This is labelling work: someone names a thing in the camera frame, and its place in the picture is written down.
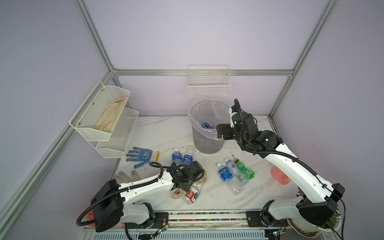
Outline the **white mesh upper shelf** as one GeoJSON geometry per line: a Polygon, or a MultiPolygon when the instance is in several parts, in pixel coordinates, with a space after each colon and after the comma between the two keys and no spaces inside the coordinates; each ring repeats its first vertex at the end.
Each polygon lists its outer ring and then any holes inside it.
{"type": "Polygon", "coordinates": [[[99,82],[69,121],[88,142],[107,142],[128,102],[130,91],[99,82]]]}

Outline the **blue dotted work glove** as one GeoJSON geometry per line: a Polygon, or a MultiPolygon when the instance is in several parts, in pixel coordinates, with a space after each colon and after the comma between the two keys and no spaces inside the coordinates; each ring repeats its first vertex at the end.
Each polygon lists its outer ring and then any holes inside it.
{"type": "Polygon", "coordinates": [[[134,168],[141,168],[150,162],[157,162],[160,156],[159,151],[153,151],[150,149],[144,149],[139,147],[133,147],[126,154],[126,161],[136,163],[134,168]]]}

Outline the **white mesh lower shelf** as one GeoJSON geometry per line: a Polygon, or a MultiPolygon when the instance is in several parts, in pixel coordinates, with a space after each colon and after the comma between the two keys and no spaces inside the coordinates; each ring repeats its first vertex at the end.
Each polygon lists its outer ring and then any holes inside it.
{"type": "Polygon", "coordinates": [[[110,140],[107,142],[98,142],[96,145],[96,151],[104,159],[118,159],[125,155],[138,115],[138,111],[129,108],[123,109],[110,140]]]}

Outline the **grey mesh waste bin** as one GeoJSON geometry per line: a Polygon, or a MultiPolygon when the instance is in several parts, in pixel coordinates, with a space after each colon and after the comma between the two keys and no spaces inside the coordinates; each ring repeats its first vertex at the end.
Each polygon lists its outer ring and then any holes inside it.
{"type": "Polygon", "coordinates": [[[199,98],[192,103],[188,117],[195,148],[204,154],[219,152],[224,140],[217,137],[217,125],[230,122],[230,107],[218,98],[199,98]]]}

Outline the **clear light-blue label bottle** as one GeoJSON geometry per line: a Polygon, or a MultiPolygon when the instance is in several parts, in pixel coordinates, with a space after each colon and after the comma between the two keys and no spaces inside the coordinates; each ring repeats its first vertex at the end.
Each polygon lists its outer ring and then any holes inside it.
{"type": "Polygon", "coordinates": [[[234,178],[238,181],[239,185],[245,186],[248,184],[248,179],[245,175],[237,168],[234,160],[229,158],[225,159],[226,167],[230,170],[234,178]]]}

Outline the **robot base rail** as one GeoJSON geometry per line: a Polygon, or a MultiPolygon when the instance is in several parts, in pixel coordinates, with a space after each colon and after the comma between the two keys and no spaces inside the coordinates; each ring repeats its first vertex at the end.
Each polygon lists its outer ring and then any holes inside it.
{"type": "Polygon", "coordinates": [[[245,227],[266,228],[262,224],[260,210],[187,210],[187,211],[157,211],[154,220],[148,225],[129,223],[129,229],[159,229],[163,224],[171,228],[197,227],[245,227]]]}

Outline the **red label purple-cap bottle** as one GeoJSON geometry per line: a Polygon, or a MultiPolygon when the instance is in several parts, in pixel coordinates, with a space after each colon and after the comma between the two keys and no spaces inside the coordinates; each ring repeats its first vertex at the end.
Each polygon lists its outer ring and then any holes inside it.
{"type": "Polygon", "coordinates": [[[170,195],[172,199],[180,199],[185,195],[185,191],[181,188],[176,188],[171,190],[170,195]]]}

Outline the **clear plastic bin liner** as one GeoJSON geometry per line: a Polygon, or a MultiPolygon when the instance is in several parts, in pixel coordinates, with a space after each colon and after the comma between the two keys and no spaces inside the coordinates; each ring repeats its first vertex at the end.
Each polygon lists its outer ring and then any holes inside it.
{"type": "Polygon", "coordinates": [[[219,98],[201,97],[195,99],[188,112],[189,121],[194,130],[203,137],[219,141],[217,125],[230,123],[230,106],[219,98]]]}

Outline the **red label clear bottle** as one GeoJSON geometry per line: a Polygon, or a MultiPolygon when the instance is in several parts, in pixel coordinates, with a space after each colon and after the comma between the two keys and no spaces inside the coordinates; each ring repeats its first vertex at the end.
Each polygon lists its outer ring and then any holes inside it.
{"type": "Polygon", "coordinates": [[[187,191],[187,193],[184,196],[184,201],[186,204],[191,205],[196,202],[198,197],[201,194],[202,186],[204,185],[203,180],[199,180],[197,182],[194,182],[190,189],[187,191]]]}

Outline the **Pocari Sweat bottle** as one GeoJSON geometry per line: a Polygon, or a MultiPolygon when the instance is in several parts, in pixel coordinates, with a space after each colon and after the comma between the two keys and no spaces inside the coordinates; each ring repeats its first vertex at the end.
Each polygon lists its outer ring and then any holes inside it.
{"type": "Polygon", "coordinates": [[[202,128],[203,128],[203,129],[214,129],[215,127],[212,126],[210,123],[204,122],[204,123],[202,124],[202,128]]]}

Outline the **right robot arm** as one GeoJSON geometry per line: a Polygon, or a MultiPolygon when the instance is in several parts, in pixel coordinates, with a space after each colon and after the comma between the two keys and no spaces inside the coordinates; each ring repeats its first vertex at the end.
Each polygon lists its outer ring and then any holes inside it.
{"type": "Polygon", "coordinates": [[[272,131],[260,131],[251,114],[236,106],[227,110],[229,122],[217,125],[218,139],[235,140],[242,151],[272,163],[294,182],[303,193],[286,201],[268,201],[262,209],[265,225],[271,220],[303,219],[321,227],[336,212],[345,188],[332,184],[296,157],[272,131]]]}

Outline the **capless blue label bottle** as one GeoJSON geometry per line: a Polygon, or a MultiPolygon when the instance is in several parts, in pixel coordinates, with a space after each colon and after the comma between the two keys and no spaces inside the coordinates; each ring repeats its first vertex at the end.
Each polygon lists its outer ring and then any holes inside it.
{"type": "Polygon", "coordinates": [[[194,162],[195,151],[196,149],[194,146],[187,146],[186,152],[183,157],[183,164],[190,165],[194,162]]]}

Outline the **beige cloth in shelf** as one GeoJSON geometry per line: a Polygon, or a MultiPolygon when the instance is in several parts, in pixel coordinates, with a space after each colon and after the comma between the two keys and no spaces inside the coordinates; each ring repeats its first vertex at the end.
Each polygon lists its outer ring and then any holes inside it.
{"type": "Polygon", "coordinates": [[[127,99],[128,97],[124,97],[110,101],[106,105],[102,115],[97,120],[94,129],[111,134],[127,99]]]}

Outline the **orange rubber glove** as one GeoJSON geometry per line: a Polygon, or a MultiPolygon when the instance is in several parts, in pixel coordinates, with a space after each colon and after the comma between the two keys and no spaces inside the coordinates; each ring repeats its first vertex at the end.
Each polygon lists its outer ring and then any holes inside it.
{"type": "Polygon", "coordinates": [[[86,216],[86,219],[87,219],[88,221],[93,221],[91,224],[89,224],[90,227],[95,227],[93,211],[90,211],[90,212],[88,213],[88,215],[86,216]]]}

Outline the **green plastic bottle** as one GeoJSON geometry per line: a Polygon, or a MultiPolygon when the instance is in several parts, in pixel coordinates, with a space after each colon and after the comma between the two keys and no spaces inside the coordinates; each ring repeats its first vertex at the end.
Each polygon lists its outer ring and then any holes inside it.
{"type": "Polygon", "coordinates": [[[248,179],[251,180],[255,177],[255,172],[248,169],[243,162],[239,159],[234,159],[235,165],[239,169],[239,171],[248,179]]]}

